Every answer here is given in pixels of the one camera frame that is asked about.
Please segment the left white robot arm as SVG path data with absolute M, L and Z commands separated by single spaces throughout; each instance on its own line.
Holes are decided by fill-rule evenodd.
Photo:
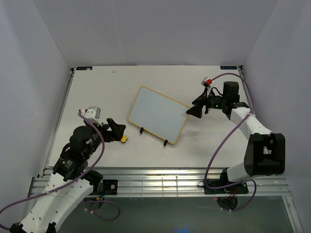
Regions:
M 85 125 L 73 131 L 43 193 L 37 196 L 29 214 L 10 227 L 11 233 L 55 233 L 86 196 L 102 191 L 103 175 L 87 161 L 98 147 L 122 141 L 126 129 L 111 118 L 106 121 L 104 124 L 86 118 Z

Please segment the yellow whiteboard eraser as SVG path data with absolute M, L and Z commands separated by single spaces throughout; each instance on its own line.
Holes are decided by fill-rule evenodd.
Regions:
M 126 143 L 128 141 L 128 136 L 126 135 L 123 135 L 122 139 L 121 139 L 121 142 L 122 143 Z

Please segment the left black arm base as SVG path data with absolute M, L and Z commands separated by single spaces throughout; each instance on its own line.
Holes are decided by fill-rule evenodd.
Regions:
M 94 195 L 116 195 L 118 193 L 118 180 L 102 180 L 95 185 Z

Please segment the yellow framed whiteboard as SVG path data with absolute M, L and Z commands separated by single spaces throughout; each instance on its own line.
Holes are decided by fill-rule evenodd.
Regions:
M 148 132 L 174 145 L 188 120 L 190 107 L 160 92 L 141 86 L 128 115 L 128 122 L 139 128 L 139 133 Z

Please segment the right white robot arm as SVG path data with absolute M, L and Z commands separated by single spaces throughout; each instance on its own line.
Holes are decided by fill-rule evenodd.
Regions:
M 237 185 L 251 178 L 283 174 L 285 136 L 264 127 L 250 107 L 240 101 L 239 84 L 224 82 L 223 92 L 220 95 L 214 94 L 211 79 L 202 81 L 202 85 L 205 88 L 203 93 L 192 102 L 193 106 L 186 113 L 201 118 L 210 109 L 219 109 L 236 125 L 234 129 L 239 129 L 248 140 L 243 161 L 225 168 L 217 183 L 210 183 L 204 179 L 205 187 L 230 193 Z

